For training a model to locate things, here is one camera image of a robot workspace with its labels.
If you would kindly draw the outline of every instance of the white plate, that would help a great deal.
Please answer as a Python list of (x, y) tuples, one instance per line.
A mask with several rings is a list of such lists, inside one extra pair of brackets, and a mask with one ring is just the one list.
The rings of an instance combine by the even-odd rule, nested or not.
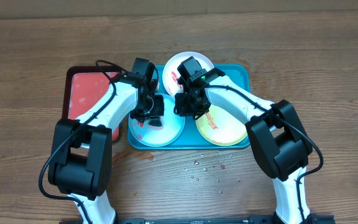
[(197, 52), (182, 52), (173, 56), (165, 64), (162, 72), (162, 83), (169, 95), (175, 97), (177, 93), (183, 93), (182, 85), (179, 85), (177, 82), (177, 79), (180, 77), (178, 66), (182, 63), (182, 61), (191, 56), (193, 56), (207, 72), (214, 68), (214, 65), (207, 57)]
[(246, 126), (224, 109), (211, 105), (209, 112), (196, 120), (200, 134), (218, 146), (232, 146), (247, 137)]
[(136, 119), (128, 118), (129, 130), (134, 137), (142, 144), (151, 147), (166, 146), (176, 140), (185, 127), (185, 117), (173, 113), (175, 100), (172, 96), (162, 94), (164, 97), (164, 116), (161, 117), (162, 127), (149, 125)]

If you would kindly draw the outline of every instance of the blue tray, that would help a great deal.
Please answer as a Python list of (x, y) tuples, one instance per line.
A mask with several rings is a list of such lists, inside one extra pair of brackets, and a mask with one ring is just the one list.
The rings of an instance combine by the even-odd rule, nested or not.
[[(237, 84), (239, 87), (249, 91), (249, 79), (248, 72), (244, 67), (238, 64), (215, 64), (216, 68), (224, 71), (230, 79)], [(164, 86), (162, 85), (162, 71), (164, 65), (156, 65), (158, 73), (160, 74), (160, 89), (158, 93), (168, 94), (165, 91)], [(249, 146), (248, 136), (241, 142), (233, 146), (217, 146), (209, 141), (205, 140), (204, 137), (200, 134), (196, 127), (196, 123), (192, 117), (186, 117), (185, 127), (183, 132), (180, 134), (179, 138), (176, 139), (173, 143), (162, 146), (162, 147), (150, 147), (140, 143), (132, 135), (131, 131), (128, 128), (128, 142), (136, 149), (140, 150), (179, 150), (179, 149), (242, 149)]]

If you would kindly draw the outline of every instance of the wood grain surface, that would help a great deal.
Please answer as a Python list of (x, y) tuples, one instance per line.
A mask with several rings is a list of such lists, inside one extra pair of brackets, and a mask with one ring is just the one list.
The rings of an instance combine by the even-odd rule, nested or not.
[(0, 0), (0, 19), (358, 10), (358, 0)]
[[(243, 65), (252, 93), (295, 105), (324, 154), (323, 169), (306, 179), (311, 211), (358, 223), (358, 11), (0, 21), (0, 223), (80, 217), (73, 203), (47, 199), (37, 187), (70, 67), (105, 59), (130, 69), (136, 57), (164, 64), (187, 50)], [(108, 187), (120, 217), (273, 213), (272, 181), (250, 148), (137, 151), (123, 127)], [(313, 153), (309, 168), (317, 164)]]

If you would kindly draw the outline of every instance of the black cable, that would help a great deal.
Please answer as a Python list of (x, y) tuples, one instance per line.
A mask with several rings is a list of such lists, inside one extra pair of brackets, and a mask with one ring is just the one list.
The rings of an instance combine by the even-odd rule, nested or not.
[(50, 164), (50, 161), (56, 156), (57, 152), (65, 145), (65, 144), (68, 144), (71, 140), (73, 140), (73, 137), (75, 137), (80, 131), (82, 131), (82, 129), (89, 123), (91, 122), (93, 119), (95, 119), (95, 117), (97, 117), (100, 112), (102, 112), (108, 104), (110, 104), (110, 102), (112, 102), (112, 99), (114, 99), (114, 96), (116, 95), (116, 92), (117, 92), (117, 88), (116, 88), (116, 84), (114, 82), (112, 82), (112, 78), (110, 78), (110, 76), (104, 72), (102, 70), (102, 68), (99, 66), (98, 62), (104, 62), (104, 63), (108, 63), (108, 64), (112, 64), (112, 65), (115, 65), (111, 62), (107, 62), (107, 61), (103, 61), (103, 60), (97, 60), (96, 61), (96, 66), (100, 69), (100, 71), (106, 76), (106, 78), (109, 79), (110, 81), (110, 84), (112, 85), (113, 87), (113, 91), (112, 91), (112, 95), (110, 96), (110, 98), (104, 103), (104, 105), (102, 105), (102, 107), (100, 107), (95, 113), (92, 114), (92, 116), (90, 118), (88, 118), (84, 123), (80, 124), (80, 127), (77, 128), (75, 131), (73, 131), (62, 143), (61, 145), (59, 145), (57, 147), (57, 149), (55, 150), (55, 152), (52, 153), (52, 155), (47, 159), (47, 161), (45, 162), (44, 166), (42, 167), (41, 169), (41, 172), (40, 172), (40, 176), (39, 176), (39, 179), (38, 179), (38, 187), (41, 191), (41, 193), (47, 197), (47, 198), (50, 198), (50, 199), (57, 199), (57, 200), (71, 200), (71, 201), (74, 201), (76, 202), (82, 209), (83, 213), (84, 213), (84, 216), (85, 216), (85, 219), (86, 221), (89, 223), (89, 224), (92, 224), (92, 221), (91, 219), (89, 218), (89, 215), (88, 215), (88, 212), (86, 211), (85, 209), (85, 206), (83, 204), (83, 202), (78, 199), (78, 198), (74, 198), (74, 197), (67, 197), (67, 196), (57, 196), (57, 195), (51, 195), (49, 193), (47, 193), (43, 187), (43, 183), (42, 183), (42, 180), (44, 179), (44, 174), (47, 170), (47, 167), (49, 166)]
[(154, 70), (157, 73), (157, 83), (155, 84), (154, 91), (157, 91), (158, 81), (160, 80), (160, 75), (158, 74), (158, 70), (157, 70), (157, 67), (155, 65), (154, 65)]
[(224, 86), (224, 85), (207, 85), (205, 88), (223, 88), (223, 89), (227, 89), (227, 90), (231, 90), (235, 93), (237, 93), (238, 95), (242, 96), (243, 98), (245, 98), (250, 104), (252, 104), (254, 107), (266, 112), (268, 110), (266, 110), (265, 108), (263, 108), (262, 106), (260, 106), (258, 103), (254, 102), (253, 100), (251, 100), (248, 96), (246, 96), (245, 94), (241, 93), (241, 91), (231, 87), (231, 86)]
[[(252, 101), (248, 96), (246, 96), (245, 94), (243, 94), (241, 91), (230, 87), (230, 86), (224, 86), (224, 85), (206, 85), (204, 88), (223, 88), (223, 89), (227, 89), (227, 90), (231, 90), (235, 93), (237, 93), (238, 95), (240, 95), (241, 97), (243, 97), (244, 99), (246, 99), (250, 104), (252, 104), (253, 106), (255, 106), (256, 108), (267, 112), (268, 110), (261, 107), (258, 103)], [(310, 174), (314, 174), (315, 172), (319, 171), (322, 167), (323, 167), (323, 163), (324, 163), (324, 159), (323, 159), (323, 154), (321, 153), (320, 149), (317, 147), (317, 145), (305, 134), (303, 134), (299, 129), (297, 129), (296, 127), (292, 126), (290, 123), (286, 122), (284, 119), (282, 119), (279, 116), (275, 116), (279, 122), (283, 123), (285, 126), (287, 126), (288, 128), (291, 128), (292, 130), (296, 131), (298, 134), (300, 134), (306, 141), (308, 141), (316, 150), (318, 157), (320, 159), (320, 163), (318, 165), (318, 167), (314, 168), (311, 171), (305, 172), (304, 174), (301, 174), (297, 179), (296, 179), (296, 192), (297, 192), (297, 196), (298, 196), (298, 204), (299, 204), (299, 210), (301, 212), (301, 216), (302, 216), (302, 223), (306, 224), (305, 222), (305, 216), (303, 214), (303, 208), (302, 208), (302, 202), (301, 202), (301, 192), (300, 192), (300, 181), (303, 177), (306, 177), (307, 175)]]
[(324, 159), (323, 159), (323, 154), (321, 153), (320, 149), (317, 147), (317, 145), (305, 134), (303, 134), (299, 129), (297, 129), (296, 127), (292, 126), (290, 123), (286, 122), (284, 119), (282, 119), (279, 116), (276, 116), (276, 118), (283, 123), (285, 126), (291, 128), (292, 130), (296, 131), (298, 134), (300, 134), (303, 138), (305, 138), (316, 150), (318, 157), (320, 158), (320, 163), (318, 165), (318, 167), (314, 168), (311, 171), (305, 172), (304, 174), (301, 174), (297, 180), (296, 180), (296, 191), (298, 193), (298, 203), (299, 203), (299, 210), (301, 211), (301, 216), (302, 216), (302, 222), (305, 223), (305, 216), (303, 214), (303, 209), (302, 209), (302, 203), (301, 203), (301, 192), (300, 192), (300, 182), (301, 179), (307, 175), (313, 174), (317, 171), (319, 171), (322, 167), (323, 167), (323, 163), (324, 163)]
[(95, 64), (96, 64), (96, 66), (99, 68), (100, 72), (103, 73), (103, 75), (110, 81), (110, 83), (112, 83), (112, 82), (118, 82), (119, 79), (123, 76), (123, 74), (120, 74), (119, 76), (116, 75), (115, 77), (111, 78), (111, 77), (102, 69), (102, 67), (99, 65), (99, 63), (106, 63), (106, 64), (108, 64), (108, 65), (112, 65), (113, 67), (119, 68), (119, 69), (121, 69), (121, 70), (124, 71), (124, 72), (128, 72), (127, 70), (125, 70), (125, 68), (122, 68), (121, 66), (116, 65), (115, 63), (108, 62), (108, 61), (105, 61), (105, 60), (97, 60), (97, 61), (95, 61)]

